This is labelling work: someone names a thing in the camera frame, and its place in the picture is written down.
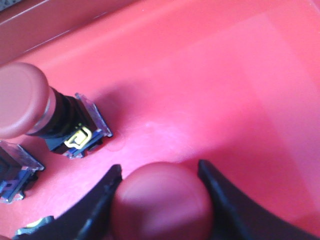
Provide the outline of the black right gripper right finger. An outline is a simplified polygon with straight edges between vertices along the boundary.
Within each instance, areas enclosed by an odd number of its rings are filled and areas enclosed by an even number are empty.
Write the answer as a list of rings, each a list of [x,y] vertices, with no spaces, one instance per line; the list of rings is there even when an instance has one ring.
[[[211,240],[316,240],[248,197],[210,161],[198,162],[197,174],[213,202]]]

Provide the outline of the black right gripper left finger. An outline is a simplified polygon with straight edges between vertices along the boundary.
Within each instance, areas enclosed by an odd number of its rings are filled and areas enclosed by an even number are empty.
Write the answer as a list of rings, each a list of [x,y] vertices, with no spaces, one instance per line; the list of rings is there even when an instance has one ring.
[[[46,224],[28,227],[14,240],[101,240],[108,231],[110,210],[122,181],[122,167],[113,165],[73,207]]]

